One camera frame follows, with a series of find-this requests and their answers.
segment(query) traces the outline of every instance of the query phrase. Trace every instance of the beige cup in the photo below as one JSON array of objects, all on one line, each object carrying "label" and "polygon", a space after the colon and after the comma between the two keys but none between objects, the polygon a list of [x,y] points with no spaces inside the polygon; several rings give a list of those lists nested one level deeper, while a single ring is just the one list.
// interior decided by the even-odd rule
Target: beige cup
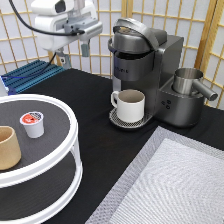
[{"label": "beige cup", "polygon": [[8,126],[0,126],[0,170],[15,166],[21,159],[16,132]]}]

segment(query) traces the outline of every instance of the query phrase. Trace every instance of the coffee cup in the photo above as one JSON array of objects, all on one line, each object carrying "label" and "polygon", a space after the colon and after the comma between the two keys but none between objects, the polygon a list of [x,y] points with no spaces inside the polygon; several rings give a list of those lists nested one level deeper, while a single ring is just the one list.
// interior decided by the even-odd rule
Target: coffee cup
[{"label": "coffee cup", "polygon": [[21,159],[16,132],[8,126],[0,126],[0,170],[15,166]]},{"label": "coffee cup", "polygon": [[117,108],[117,117],[127,123],[140,121],[144,117],[145,95],[137,90],[114,91],[111,103]]}]

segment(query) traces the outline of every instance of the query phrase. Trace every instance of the coffee pod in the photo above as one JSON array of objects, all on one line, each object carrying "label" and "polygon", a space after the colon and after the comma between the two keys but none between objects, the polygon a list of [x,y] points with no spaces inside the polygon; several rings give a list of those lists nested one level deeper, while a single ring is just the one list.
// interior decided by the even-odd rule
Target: coffee pod
[{"label": "coffee pod", "polygon": [[39,138],[44,134],[44,115],[41,112],[29,112],[20,118],[20,123],[24,126],[30,138]]}]

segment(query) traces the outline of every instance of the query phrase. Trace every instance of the cup handle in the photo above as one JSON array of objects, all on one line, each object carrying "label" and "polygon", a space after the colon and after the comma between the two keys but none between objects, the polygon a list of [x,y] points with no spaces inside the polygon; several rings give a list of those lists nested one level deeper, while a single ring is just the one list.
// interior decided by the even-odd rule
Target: cup handle
[{"label": "cup handle", "polygon": [[117,104],[115,103],[115,101],[114,101],[114,94],[119,94],[119,92],[118,91],[114,91],[114,92],[112,92],[112,94],[111,94],[111,103],[112,103],[112,105],[115,107],[115,108],[117,108]]}]

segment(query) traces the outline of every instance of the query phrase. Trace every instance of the coffee maker lid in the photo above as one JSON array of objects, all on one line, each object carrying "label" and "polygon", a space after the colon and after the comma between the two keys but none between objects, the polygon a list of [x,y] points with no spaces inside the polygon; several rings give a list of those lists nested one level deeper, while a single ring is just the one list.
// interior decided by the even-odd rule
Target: coffee maker lid
[{"label": "coffee maker lid", "polygon": [[131,18],[120,18],[113,27],[113,48],[116,51],[141,54],[150,50],[157,51],[159,46],[167,41],[164,30],[147,27]]},{"label": "coffee maker lid", "polygon": [[128,28],[115,33],[113,47],[119,52],[129,54],[142,54],[152,50],[141,34]]}]

